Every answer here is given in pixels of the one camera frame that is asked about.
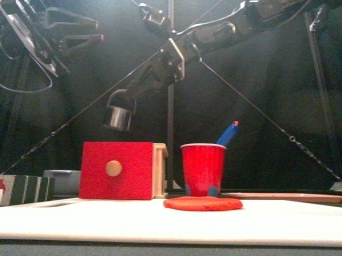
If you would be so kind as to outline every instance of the white table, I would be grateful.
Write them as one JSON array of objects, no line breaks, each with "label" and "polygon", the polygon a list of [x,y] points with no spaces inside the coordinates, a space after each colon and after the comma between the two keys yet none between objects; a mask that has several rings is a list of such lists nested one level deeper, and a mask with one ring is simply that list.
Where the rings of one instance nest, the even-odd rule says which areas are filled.
[{"label": "white table", "polygon": [[243,209],[187,212],[151,201],[78,198],[0,208],[0,239],[138,244],[342,247],[342,208],[243,200]]}]

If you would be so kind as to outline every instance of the black curtain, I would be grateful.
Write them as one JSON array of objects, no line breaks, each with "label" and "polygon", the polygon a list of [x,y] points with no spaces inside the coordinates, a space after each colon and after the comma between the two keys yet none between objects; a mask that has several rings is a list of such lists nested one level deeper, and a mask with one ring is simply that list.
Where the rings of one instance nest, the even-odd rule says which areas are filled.
[{"label": "black curtain", "polygon": [[[46,169],[79,170],[84,141],[166,143],[167,89],[158,95],[139,99],[130,133],[109,130],[102,125],[110,94],[101,95],[114,85],[118,84],[118,87],[113,91],[127,85],[127,74],[166,43],[143,26],[137,6],[141,2],[167,13],[167,0],[50,1],[54,6],[98,20],[99,32],[106,40],[72,58],[71,73],[54,78],[51,90],[30,95],[2,90],[2,171],[52,131],[68,123],[27,159],[10,169],[8,174],[42,175]],[[239,2],[175,1],[175,29],[182,31],[194,22],[202,23],[226,16]],[[341,13],[341,7],[332,10],[318,36],[329,112],[324,109],[304,15],[239,45],[203,56],[205,63],[235,89],[202,63],[186,67],[186,79],[175,85],[174,175],[181,186],[181,145],[215,142],[234,120],[241,123],[241,131],[226,153],[226,188],[330,188],[334,177],[290,142],[289,134],[342,176]],[[2,84],[22,89],[42,88],[47,84],[47,78],[24,55],[15,61],[7,60],[4,55],[0,58]],[[332,127],[326,124],[328,114]]]}]

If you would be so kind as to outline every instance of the pen in cup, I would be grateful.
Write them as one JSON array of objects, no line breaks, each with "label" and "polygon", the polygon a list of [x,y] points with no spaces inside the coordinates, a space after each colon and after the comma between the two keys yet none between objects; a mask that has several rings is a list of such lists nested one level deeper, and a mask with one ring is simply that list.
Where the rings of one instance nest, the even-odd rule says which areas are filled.
[{"label": "pen in cup", "polygon": [[227,145],[230,144],[231,140],[237,136],[238,131],[239,131],[239,122],[234,121],[233,124],[226,129],[226,131],[223,132],[223,134],[221,135],[221,137],[219,137],[219,139],[217,141],[217,144],[227,147]]}]

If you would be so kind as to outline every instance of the wooden box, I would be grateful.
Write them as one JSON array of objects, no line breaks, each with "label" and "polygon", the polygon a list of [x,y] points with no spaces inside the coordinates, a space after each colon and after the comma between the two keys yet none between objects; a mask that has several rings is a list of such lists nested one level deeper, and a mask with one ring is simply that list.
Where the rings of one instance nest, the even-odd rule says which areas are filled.
[{"label": "wooden box", "polygon": [[165,197],[166,145],[153,142],[86,142],[83,199],[151,200]]}]

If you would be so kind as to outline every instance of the red cup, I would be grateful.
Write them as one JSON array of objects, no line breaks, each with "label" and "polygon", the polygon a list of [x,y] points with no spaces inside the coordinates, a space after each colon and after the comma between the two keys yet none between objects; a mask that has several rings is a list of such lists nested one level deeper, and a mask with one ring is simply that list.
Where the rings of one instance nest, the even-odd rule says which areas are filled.
[{"label": "red cup", "polygon": [[219,144],[182,145],[186,194],[218,196],[223,176],[226,147]]}]

